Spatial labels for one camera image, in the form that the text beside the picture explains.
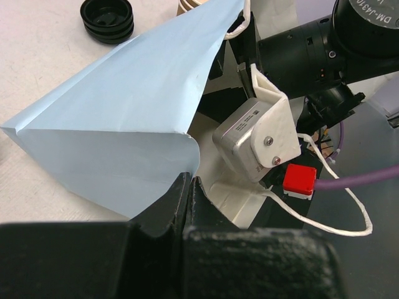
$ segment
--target folded paper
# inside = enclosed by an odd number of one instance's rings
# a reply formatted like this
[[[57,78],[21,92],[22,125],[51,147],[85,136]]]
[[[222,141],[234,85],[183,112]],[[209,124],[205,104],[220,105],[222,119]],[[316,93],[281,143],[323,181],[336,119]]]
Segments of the folded paper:
[[[134,217],[198,169],[187,135],[244,0],[210,0],[116,47],[3,124],[68,190]]]

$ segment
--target screw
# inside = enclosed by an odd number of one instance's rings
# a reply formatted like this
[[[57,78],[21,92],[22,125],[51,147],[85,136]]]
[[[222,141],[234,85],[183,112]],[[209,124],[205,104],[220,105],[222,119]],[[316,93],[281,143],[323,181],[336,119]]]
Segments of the screw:
[[[331,59],[336,58],[336,56],[337,56],[337,53],[335,53],[334,51],[330,51],[329,57],[330,57]]]
[[[268,137],[266,137],[266,138],[264,139],[264,145],[266,145],[266,146],[272,145],[273,142],[274,142],[274,140],[273,140],[273,138],[271,138],[270,136],[268,136]]]
[[[273,158],[273,165],[280,165],[280,163],[281,163],[281,159],[280,159],[280,157],[274,157]]]

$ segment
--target white table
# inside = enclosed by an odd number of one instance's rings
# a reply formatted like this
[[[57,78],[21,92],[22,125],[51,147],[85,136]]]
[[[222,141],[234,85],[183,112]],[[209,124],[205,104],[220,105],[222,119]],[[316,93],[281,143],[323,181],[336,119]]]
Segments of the white table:
[[[112,49],[86,33],[82,3],[0,0],[0,123]],[[130,3],[136,36],[175,17],[178,1]],[[125,219],[67,192],[0,132],[0,222]]]

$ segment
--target gray surface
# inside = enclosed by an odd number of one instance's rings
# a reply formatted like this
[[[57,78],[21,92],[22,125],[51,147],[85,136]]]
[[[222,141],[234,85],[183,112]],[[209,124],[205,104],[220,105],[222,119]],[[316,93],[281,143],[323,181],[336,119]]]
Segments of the gray surface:
[[[381,113],[388,117],[395,116],[399,113],[398,84],[398,77],[392,79],[373,99],[373,102],[377,104],[376,107],[381,108]]]
[[[335,0],[297,0],[296,10],[299,24],[306,24],[332,14]]]
[[[345,121],[345,142],[335,169],[350,176],[399,163],[399,130],[369,104]],[[324,171],[322,178],[330,178]],[[399,179],[353,189],[372,218],[374,231],[362,238],[324,233],[342,261],[351,298],[399,296]],[[309,217],[347,230],[363,230],[362,215],[345,191],[317,192]]]

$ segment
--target black lens cap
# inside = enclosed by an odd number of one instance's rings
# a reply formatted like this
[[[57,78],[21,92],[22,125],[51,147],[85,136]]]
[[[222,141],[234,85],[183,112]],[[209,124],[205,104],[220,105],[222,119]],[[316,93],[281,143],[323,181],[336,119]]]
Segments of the black lens cap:
[[[86,0],[80,15],[86,31],[105,44],[120,44],[133,33],[133,9],[127,0]]]

